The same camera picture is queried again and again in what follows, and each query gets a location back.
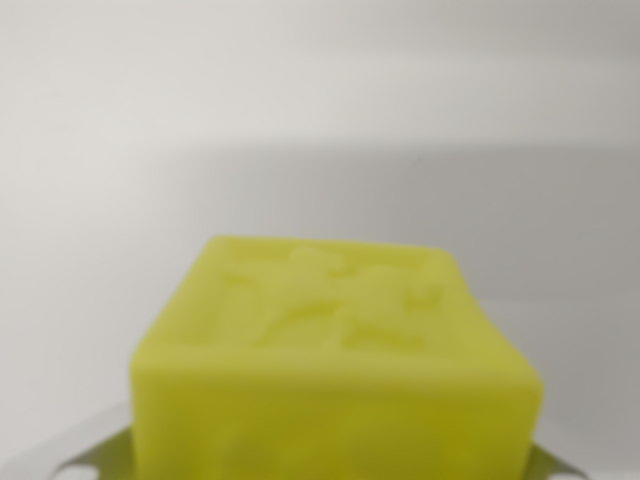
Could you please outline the black silver gripper left finger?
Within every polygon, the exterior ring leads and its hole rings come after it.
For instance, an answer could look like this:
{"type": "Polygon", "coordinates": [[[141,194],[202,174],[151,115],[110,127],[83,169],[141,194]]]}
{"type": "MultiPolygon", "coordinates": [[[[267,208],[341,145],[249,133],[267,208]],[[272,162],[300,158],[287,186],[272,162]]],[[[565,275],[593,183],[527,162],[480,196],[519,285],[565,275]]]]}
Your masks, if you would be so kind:
{"type": "Polygon", "coordinates": [[[135,479],[132,436],[125,429],[65,461],[54,479],[135,479]]]}

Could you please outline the black silver gripper right finger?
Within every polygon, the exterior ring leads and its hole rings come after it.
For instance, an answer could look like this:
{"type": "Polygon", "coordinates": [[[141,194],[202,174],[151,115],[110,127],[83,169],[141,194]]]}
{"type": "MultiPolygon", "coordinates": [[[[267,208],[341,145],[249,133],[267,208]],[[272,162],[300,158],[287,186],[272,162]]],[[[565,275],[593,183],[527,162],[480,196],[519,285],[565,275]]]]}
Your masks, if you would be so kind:
{"type": "Polygon", "coordinates": [[[527,465],[527,480],[582,479],[589,476],[543,447],[534,444],[527,465]]]}

